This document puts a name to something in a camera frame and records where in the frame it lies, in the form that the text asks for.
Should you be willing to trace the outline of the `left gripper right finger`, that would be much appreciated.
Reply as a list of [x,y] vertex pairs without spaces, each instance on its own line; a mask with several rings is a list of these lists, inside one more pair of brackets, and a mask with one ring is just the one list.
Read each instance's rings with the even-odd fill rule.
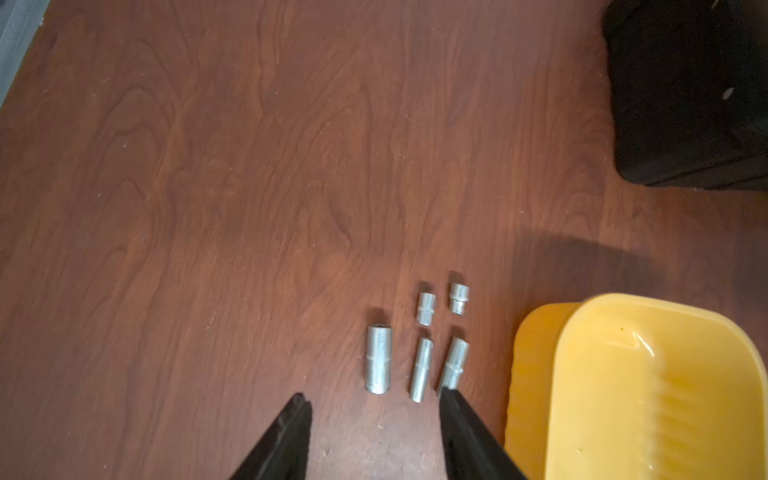
[[441,389],[439,419],[448,479],[525,479],[458,390]]

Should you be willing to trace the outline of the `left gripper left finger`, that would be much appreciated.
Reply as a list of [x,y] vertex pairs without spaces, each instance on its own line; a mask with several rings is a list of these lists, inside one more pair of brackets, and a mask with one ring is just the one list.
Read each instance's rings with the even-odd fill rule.
[[312,414],[311,403],[295,393],[231,479],[305,479]]

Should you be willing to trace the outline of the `short silver socket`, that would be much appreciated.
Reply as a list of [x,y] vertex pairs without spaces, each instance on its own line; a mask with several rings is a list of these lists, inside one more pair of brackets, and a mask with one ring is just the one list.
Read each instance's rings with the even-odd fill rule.
[[436,295],[429,292],[421,292],[418,298],[416,319],[420,325],[431,326],[435,313]]
[[449,308],[456,315],[464,315],[469,300],[470,289],[461,283],[452,283],[449,292]]

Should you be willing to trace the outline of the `yellow plastic tray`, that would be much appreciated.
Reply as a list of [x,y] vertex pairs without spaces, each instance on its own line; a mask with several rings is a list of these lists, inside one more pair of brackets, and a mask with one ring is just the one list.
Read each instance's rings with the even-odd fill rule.
[[763,479],[766,368],[712,311],[544,305],[515,336],[504,449],[529,479]]

